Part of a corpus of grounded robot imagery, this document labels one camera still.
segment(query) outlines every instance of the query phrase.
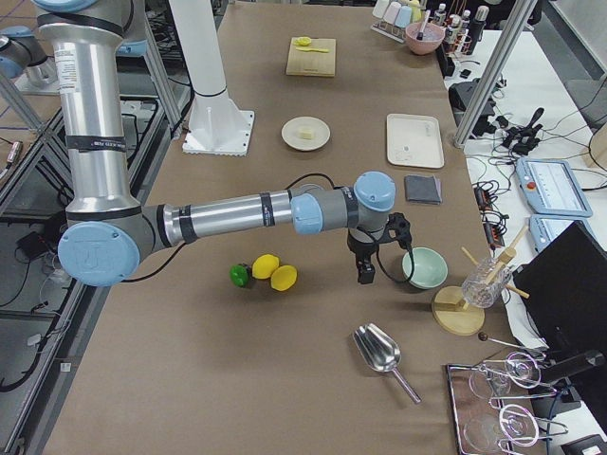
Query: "brown table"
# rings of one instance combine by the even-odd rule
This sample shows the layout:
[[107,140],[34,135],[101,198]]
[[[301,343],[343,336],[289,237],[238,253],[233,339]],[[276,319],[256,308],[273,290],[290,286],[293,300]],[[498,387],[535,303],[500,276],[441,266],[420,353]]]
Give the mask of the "brown table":
[[[205,202],[278,190],[303,173],[353,184],[367,170],[397,183],[395,210],[412,223],[415,246],[444,255],[446,284],[470,272],[459,247],[487,254],[466,160],[451,147],[455,124],[433,55],[416,57],[374,33],[367,8],[231,5],[220,44],[231,97],[256,112],[247,157],[184,155],[173,144],[150,204]],[[289,38],[337,39],[334,79],[285,75]],[[428,173],[390,165],[386,116],[434,116],[445,167],[441,206],[405,202],[403,177]],[[289,119],[314,116],[331,128],[319,151],[299,153],[281,140]],[[302,237],[291,226],[256,229],[188,246],[152,280],[112,289],[46,454],[402,454],[454,453],[444,373],[496,351],[476,337],[439,328],[435,290],[396,285],[378,271],[356,282],[345,231]],[[230,283],[232,264],[278,255],[299,280],[277,293],[266,282]],[[169,251],[148,259],[142,275]],[[382,248],[393,273],[402,257]],[[403,351],[401,371],[421,395],[415,406],[389,376],[368,369],[352,331],[373,321]],[[508,337],[503,309],[485,330]]]

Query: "pink bowl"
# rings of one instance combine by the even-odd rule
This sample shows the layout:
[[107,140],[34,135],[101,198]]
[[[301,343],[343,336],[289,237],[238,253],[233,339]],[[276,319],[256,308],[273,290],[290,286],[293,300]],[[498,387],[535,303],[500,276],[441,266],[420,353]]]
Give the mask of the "pink bowl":
[[405,28],[405,43],[413,54],[426,55],[436,50],[445,39],[445,29],[437,24],[426,24],[424,39],[417,39],[421,22],[413,22]]

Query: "green bowl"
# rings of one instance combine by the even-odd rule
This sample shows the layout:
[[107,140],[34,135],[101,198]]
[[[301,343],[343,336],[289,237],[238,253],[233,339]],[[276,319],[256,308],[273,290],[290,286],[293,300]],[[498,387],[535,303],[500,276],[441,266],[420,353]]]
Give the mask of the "green bowl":
[[[433,249],[414,248],[415,271],[410,283],[420,289],[432,289],[440,286],[447,278],[447,263]],[[402,271],[405,277],[411,273],[409,252],[402,258]]]

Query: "white tray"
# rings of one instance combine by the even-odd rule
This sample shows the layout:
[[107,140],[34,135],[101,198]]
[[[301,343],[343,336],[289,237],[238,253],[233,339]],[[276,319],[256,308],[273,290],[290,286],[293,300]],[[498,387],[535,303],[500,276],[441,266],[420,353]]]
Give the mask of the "white tray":
[[397,166],[439,169],[445,165],[438,120],[390,114],[387,119],[388,161]]

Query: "bowl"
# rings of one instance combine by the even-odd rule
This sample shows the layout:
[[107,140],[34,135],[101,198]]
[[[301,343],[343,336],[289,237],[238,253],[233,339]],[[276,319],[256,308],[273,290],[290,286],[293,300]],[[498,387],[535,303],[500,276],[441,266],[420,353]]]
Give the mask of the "bowl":
[[405,28],[405,43],[416,55],[430,54],[436,50],[445,39],[445,29],[437,24],[426,24],[424,30],[424,39],[417,39],[417,32],[421,27],[421,22],[413,22]]
[[[420,289],[432,289],[440,286],[447,278],[447,263],[443,257],[433,249],[414,248],[415,271],[410,283]],[[409,252],[402,258],[402,271],[405,277],[411,273],[411,259]]]

